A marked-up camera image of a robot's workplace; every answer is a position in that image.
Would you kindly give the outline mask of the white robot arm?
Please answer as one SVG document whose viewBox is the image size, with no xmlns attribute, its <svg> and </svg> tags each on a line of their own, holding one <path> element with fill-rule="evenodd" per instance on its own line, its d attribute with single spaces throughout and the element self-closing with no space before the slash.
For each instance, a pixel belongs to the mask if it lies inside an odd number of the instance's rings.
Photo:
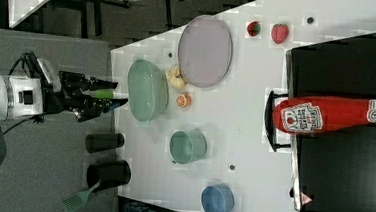
<svg viewBox="0 0 376 212">
<path fill-rule="evenodd" d="M 40 122 L 46 115 L 71 112 L 78 122 L 86 122 L 108 113 L 128 102 L 128 96 L 116 93 L 116 85 L 82 75 L 77 81 L 44 74 L 30 76 L 0 76 L 0 166 L 7 156 L 4 121 L 17 124 L 33 120 Z"/>
</svg>

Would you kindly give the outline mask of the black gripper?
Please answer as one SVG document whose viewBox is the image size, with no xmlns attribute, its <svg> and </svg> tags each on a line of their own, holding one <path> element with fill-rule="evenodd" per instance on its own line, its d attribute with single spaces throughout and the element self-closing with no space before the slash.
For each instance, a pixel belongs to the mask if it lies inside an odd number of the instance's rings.
<svg viewBox="0 0 376 212">
<path fill-rule="evenodd" d="M 44 114 L 73 112 L 81 123 L 128 103 L 128 94 L 110 91 L 117 87 L 116 82 L 68 71 L 60 71 L 59 76 L 61 90 L 44 94 Z"/>
</svg>

